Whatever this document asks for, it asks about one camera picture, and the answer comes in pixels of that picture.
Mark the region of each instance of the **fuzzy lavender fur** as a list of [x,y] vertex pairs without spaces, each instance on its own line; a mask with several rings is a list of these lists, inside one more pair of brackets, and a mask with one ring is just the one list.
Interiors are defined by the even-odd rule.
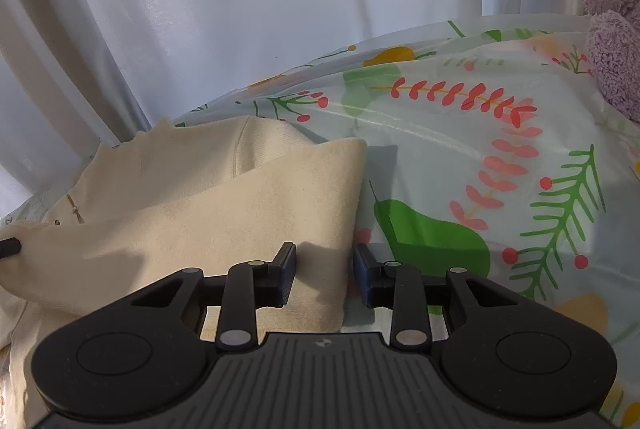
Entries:
[[609,103],[640,122],[640,0],[582,0],[593,16],[587,50]]

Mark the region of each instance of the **white logo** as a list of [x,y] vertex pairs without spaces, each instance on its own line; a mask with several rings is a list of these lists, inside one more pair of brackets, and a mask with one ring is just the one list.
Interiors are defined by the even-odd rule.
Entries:
[[316,346],[320,346],[321,348],[326,348],[327,346],[331,346],[333,343],[331,342],[331,340],[327,339],[326,337],[323,339],[318,339],[316,341]]

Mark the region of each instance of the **folded clothing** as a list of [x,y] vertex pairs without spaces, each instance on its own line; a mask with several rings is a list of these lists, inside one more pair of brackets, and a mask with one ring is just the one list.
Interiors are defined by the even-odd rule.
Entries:
[[[182,138],[163,142],[163,130],[179,130]],[[218,156],[199,154],[199,165],[191,163],[184,146],[192,131],[201,137],[192,149],[215,146]],[[270,142],[273,149],[265,151]],[[171,146],[182,150],[181,160],[166,155]],[[257,312],[260,334],[340,329],[363,141],[315,146],[288,124],[240,117],[184,129],[161,124],[117,149],[101,149],[48,222],[18,221],[0,230],[2,238],[22,243],[19,255],[0,261],[0,285],[30,301],[11,340],[15,427],[44,414],[29,373],[32,349],[44,336],[180,268],[220,275],[242,261],[270,260],[284,241],[293,241],[298,270],[289,303]],[[171,166],[170,179],[155,167],[160,160]],[[217,324],[218,309],[209,310],[204,339],[213,338]]]

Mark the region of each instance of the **bedding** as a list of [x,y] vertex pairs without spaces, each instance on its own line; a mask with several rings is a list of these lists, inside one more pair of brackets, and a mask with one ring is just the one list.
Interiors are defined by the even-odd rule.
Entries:
[[[316,142],[363,138],[354,241],[424,273],[464,266],[600,332],[618,358],[602,414],[632,427],[640,128],[598,92],[587,25],[577,16],[492,16],[404,30],[207,102],[174,124],[254,115]],[[440,312],[430,313],[435,338],[446,337]],[[351,297],[342,330],[388,333],[389,319]]]

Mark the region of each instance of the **plush toy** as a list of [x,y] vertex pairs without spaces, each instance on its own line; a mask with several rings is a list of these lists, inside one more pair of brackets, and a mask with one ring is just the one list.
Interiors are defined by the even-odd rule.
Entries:
[[592,18],[587,50],[607,101],[640,122],[640,0],[582,0]]

